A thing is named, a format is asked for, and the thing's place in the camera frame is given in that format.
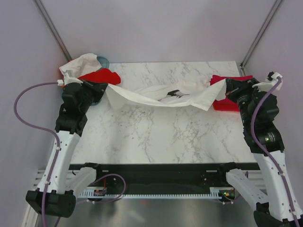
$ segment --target white cloth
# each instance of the white cloth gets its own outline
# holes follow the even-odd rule
[[[97,55],[87,53],[61,66],[59,69],[63,75],[67,70],[72,70],[75,78],[78,78],[91,72],[95,72],[101,67],[100,62],[97,60]]]
[[[109,84],[106,94],[115,110],[129,104],[166,107],[192,105],[207,111],[215,99],[225,99],[225,90],[225,80],[209,87],[201,81],[193,83],[180,80],[174,85],[151,86],[134,92]]]

